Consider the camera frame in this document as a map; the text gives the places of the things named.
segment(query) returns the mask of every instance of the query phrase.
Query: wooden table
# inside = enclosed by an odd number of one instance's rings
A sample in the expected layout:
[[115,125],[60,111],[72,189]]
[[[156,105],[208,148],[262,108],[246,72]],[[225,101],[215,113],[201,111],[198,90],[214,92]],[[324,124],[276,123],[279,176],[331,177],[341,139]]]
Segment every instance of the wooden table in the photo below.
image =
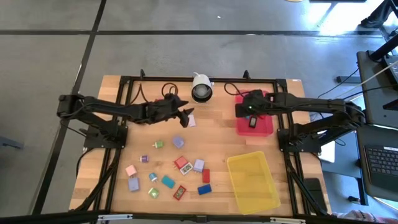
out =
[[[98,98],[115,101],[118,92],[120,76],[106,75],[103,78]],[[140,82],[134,82],[132,98],[138,91]],[[144,94],[149,101],[162,98],[160,89],[165,82],[142,82]],[[194,107],[193,112],[197,126],[182,128],[178,119],[161,122],[153,125],[140,126],[128,123],[129,132],[126,147],[122,150],[117,181],[114,188],[111,211],[131,213],[179,213],[179,214],[213,214],[213,215],[239,215],[235,201],[233,187],[229,178],[226,165],[227,158],[246,154],[249,152],[264,152],[272,177],[274,179],[281,205],[256,215],[291,216],[292,209],[289,197],[289,188],[282,153],[279,151],[276,129],[279,127],[277,116],[273,116],[274,133],[268,137],[238,136],[235,130],[234,97],[224,91],[224,83],[215,83],[213,97],[205,104],[198,104],[191,97],[191,83],[175,82],[178,86],[178,95],[189,104],[185,108]],[[287,80],[288,91],[295,96],[304,97],[302,82],[300,80]],[[258,83],[237,83],[239,89],[261,88],[273,92],[272,85]],[[232,86],[229,91],[235,92]],[[135,103],[142,103],[138,96]],[[295,123],[308,123],[309,115],[306,112],[294,112]],[[184,138],[185,145],[177,149],[172,144],[172,138],[179,135]],[[165,146],[161,149],[152,147],[157,140],[163,140]],[[70,208],[76,208],[88,196],[96,185],[100,175],[104,149],[95,149],[88,153],[81,161],[80,171],[73,191]],[[141,163],[140,156],[148,155],[149,163]],[[203,159],[205,168],[211,170],[212,193],[198,195],[197,187],[204,185],[201,174],[190,172],[183,176],[179,170],[174,169],[173,161],[184,156],[192,164],[195,159]],[[323,180],[322,169],[318,158],[309,153],[301,153],[301,161],[305,178],[320,179],[328,211],[330,204]],[[140,178],[140,191],[130,192],[128,189],[125,168],[131,164],[137,169]],[[173,189],[167,188],[160,181],[153,183],[148,175],[155,172],[159,180],[168,175],[176,181]],[[173,198],[179,185],[187,188],[181,201]],[[155,187],[160,191],[157,199],[149,196],[148,190]],[[108,186],[103,191],[100,208],[104,208]],[[300,191],[296,186],[296,196],[299,211],[303,212]]]

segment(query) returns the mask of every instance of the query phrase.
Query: yellow tray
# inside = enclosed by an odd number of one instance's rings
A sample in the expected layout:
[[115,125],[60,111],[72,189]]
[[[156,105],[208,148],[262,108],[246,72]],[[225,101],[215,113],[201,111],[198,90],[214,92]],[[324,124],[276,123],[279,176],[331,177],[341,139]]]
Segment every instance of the yellow tray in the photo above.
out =
[[236,203],[243,215],[280,205],[271,172],[263,152],[252,152],[227,160]]

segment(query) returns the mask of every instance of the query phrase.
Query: white camera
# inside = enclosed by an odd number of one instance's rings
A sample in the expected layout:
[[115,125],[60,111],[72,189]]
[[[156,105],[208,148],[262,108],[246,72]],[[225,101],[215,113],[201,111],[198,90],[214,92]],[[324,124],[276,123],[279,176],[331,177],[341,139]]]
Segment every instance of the white camera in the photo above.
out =
[[210,82],[209,77],[204,74],[197,74],[192,82],[192,98],[198,103],[205,103],[210,100],[213,95],[213,84]]

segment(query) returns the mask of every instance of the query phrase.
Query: concrete floor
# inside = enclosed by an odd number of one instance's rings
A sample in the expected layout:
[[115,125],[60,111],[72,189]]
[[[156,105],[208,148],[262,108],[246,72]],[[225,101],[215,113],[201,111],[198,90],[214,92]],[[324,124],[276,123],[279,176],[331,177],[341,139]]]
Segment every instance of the concrete floor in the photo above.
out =
[[[384,43],[381,37],[338,36],[358,30],[356,25],[379,2],[108,1],[100,30],[315,30],[337,36],[97,36],[80,91],[96,96],[103,75],[138,75],[141,68],[148,75],[200,72],[214,77],[241,77],[247,69],[253,78],[302,79],[306,96],[316,97],[336,85],[336,76],[356,69],[357,51]],[[99,0],[4,0],[0,29],[91,30],[99,4]],[[87,40],[86,35],[0,35],[0,136],[25,144],[23,150],[0,150],[0,217],[29,211],[58,127],[57,97],[70,92]],[[71,123],[74,128],[80,125]],[[82,143],[83,138],[67,132],[44,213],[67,211]],[[325,178],[332,210],[361,209],[344,200],[353,194],[355,181]],[[365,210],[394,216],[383,206]]]

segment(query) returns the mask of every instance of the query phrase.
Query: shoe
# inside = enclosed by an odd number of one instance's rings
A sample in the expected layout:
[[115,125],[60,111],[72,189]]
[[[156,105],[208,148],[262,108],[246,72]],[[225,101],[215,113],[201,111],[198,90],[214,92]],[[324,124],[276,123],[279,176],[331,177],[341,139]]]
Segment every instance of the shoe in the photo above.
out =
[[360,26],[363,28],[381,28],[383,26],[383,22],[370,21],[368,18],[366,18],[361,21]]

